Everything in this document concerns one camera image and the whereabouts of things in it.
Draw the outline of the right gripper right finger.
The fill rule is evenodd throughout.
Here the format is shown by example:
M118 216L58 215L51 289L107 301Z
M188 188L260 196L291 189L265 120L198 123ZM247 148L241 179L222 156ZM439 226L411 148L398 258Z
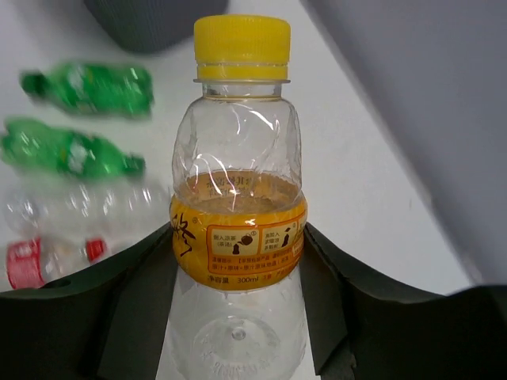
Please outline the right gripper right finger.
M506 288L439 295L400 283L313 226L299 266L323 379L503 379Z

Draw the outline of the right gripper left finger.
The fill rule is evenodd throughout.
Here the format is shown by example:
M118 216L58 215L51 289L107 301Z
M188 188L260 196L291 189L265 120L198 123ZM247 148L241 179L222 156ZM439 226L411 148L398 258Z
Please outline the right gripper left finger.
M164 225L41 289L1 294L3 379L153 379L177 263Z

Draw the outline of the clear bottle yellow label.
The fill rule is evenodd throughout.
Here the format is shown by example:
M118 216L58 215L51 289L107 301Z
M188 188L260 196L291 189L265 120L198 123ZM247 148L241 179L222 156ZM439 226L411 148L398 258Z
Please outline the clear bottle yellow label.
M289 379L305 352L301 136L281 94L290 47L275 17L194 25L202 94L177 130L170 204L170 347L186 379Z

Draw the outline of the green bottle bin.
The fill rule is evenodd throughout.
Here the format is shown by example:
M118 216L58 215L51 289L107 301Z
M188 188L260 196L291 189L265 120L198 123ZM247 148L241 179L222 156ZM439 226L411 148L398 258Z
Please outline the green bottle bin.
M151 74L136 65L70 61L22 71L19 82L35 102L76 115L145 118L154 103Z

